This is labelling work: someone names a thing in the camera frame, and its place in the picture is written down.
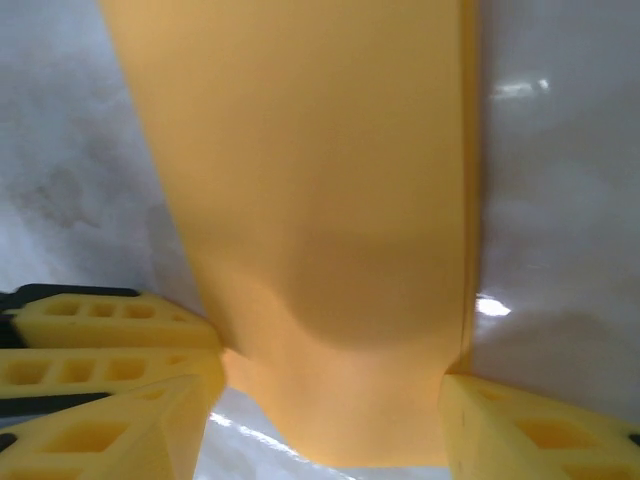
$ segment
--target yellow object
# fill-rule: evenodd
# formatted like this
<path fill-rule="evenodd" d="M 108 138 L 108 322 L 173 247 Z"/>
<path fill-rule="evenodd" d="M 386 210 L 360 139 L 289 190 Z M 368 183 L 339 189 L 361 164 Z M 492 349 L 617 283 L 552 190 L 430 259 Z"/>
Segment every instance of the yellow object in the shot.
<path fill-rule="evenodd" d="M 443 465 L 475 294 L 472 2 L 101 3 L 245 389 L 313 460 Z"/>
<path fill-rule="evenodd" d="M 0 350 L 0 398 L 124 392 L 180 376 L 203 379 L 209 404 L 224 388 L 220 351 L 171 348 Z"/>
<path fill-rule="evenodd" d="M 458 375 L 440 414 L 455 480 L 640 479 L 640 425 Z"/>
<path fill-rule="evenodd" d="M 3 312 L 31 348 L 188 347 L 220 350 L 211 325 L 160 297 L 60 294 Z"/>
<path fill-rule="evenodd" d="M 188 480 L 210 402 L 181 376 L 0 430 L 3 480 Z"/>

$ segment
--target yellow plastic panel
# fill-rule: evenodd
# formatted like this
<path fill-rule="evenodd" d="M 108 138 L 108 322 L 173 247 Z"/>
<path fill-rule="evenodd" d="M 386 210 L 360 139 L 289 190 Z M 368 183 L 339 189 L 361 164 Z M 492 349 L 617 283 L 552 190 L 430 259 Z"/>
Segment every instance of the yellow plastic panel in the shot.
<path fill-rule="evenodd" d="M 471 2 L 102 5 L 246 390 L 316 461 L 444 464 L 475 293 Z"/>

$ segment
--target reflective surface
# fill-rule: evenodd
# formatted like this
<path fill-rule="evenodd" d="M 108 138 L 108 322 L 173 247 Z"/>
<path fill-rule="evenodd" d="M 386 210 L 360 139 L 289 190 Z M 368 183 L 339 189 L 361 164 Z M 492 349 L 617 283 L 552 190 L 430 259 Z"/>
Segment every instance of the reflective surface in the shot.
<path fill-rule="evenodd" d="M 483 5 L 488 195 L 475 369 L 640 421 L 640 4 Z M 95 6 L 0 0 L 0 18 L 0 290 L 132 286 L 198 309 Z M 311 465 L 237 392 L 214 413 L 203 478 L 443 474 Z"/>
<path fill-rule="evenodd" d="M 486 3 L 475 370 L 640 421 L 640 4 Z"/>

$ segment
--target yellow foam block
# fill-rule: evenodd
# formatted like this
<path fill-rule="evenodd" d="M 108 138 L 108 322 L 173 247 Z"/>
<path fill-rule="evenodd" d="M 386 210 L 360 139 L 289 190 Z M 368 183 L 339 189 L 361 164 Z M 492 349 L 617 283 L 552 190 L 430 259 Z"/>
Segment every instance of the yellow foam block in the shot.
<path fill-rule="evenodd" d="M 457 375 L 440 413 L 455 480 L 640 479 L 640 425 Z"/>
<path fill-rule="evenodd" d="M 14 328 L 31 348 L 189 347 L 219 351 L 205 320 L 160 297 L 60 294 L 12 314 Z"/>
<path fill-rule="evenodd" d="M 0 430 L 3 480 L 190 480 L 209 403 L 181 376 Z"/>
<path fill-rule="evenodd" d="M 118 393 L 200 375 L 209 404 L 225 384 L 219 352 L 170 348 L 0 350 L 0 398 Z"/>
<path fill-rule="evenodd" d="M 313 460 L 444 464 L 475 294 L 472 2 L 101 4 L 246 390 Z"/>

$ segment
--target square hole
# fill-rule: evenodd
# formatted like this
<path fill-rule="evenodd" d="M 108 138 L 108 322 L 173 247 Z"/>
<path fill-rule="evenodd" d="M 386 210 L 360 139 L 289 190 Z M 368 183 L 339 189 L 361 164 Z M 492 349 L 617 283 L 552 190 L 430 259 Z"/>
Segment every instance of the square hole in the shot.
<path fill-rule="evenodd" d="M 125 318 L 151 318 L 155 313 L 155 308 L 142 303 L 132 303 L 124 307 Z"/>
<path fill-rule="evenodd" d="M 572 480 L 637 480 L 640 476 L 623 466 L 568 465 L 563 470 Z"/>
<path fill-rule="evenodd" d="M 36 385 L 42 382 L 51 360 L 18 360 L 10 363 L 4 378 L 10 385 Z"/>
<path fill-rule="evenodd" d="M 46 453 L 99 453 L 104 452 L 129 424 L 124 422 L 84 421 L 67 427 L 42 451 Z"/>
<path fill-rule="evenodd" d="M 75 480 L 80 473 L 75 468 L 20 468 L 9 472 L 7 480 Z"/>
<path fill-rule="evenodd" d="M 96 361 L 90 358 L 71 358 L 64 362 L 58 381 L 60 383 L 88 382 L 96 366 Z"/>
<path fill-rule="evenodd" d="M 166 393 L 166 390 L 164 388 L 159 388 L 158 390 L 142 393 L 138 395 L 136 398 L 139 398 L 140 400 L 157 400 L 165 393 Z"/>
<path fill-rule="evenodd" d="M 147 368 L 146 362 L 142 358 L 114 358 L 109 362 L 106 380 L 136 380 Z"/>
<path fill-rule="evenodd" d="M 47 315 L 75 315 L 80 310 L 80 302 L 74 300 L 59 300 L 52 303 L 44 311 Z"/>
<path fill-rule="evenodd" d="M 89 309 L 91 317 L 113 317 L 116 306 L 113 303 L 94 303 Z"/>
<path fill-rule="evenodd" d="M 177 365 L 178 363 L 184 362 L 187 358 L 186 355 L 171 355 L 167 358 L 167 365 Z"/>
<path fill-rule="evenodd" d="M 492 402 L 500 402 L 507 399 L 506 395 L 494 392 L 492 390 L 479 389 L 478 393 L 487 400 L 491 400 Z"/>
<path fill-rule="evenodd" d="M 563 420 L 531 419 L 515 423 L 539 448 L 584 449 L 598 444 L 587 432 Z"/>

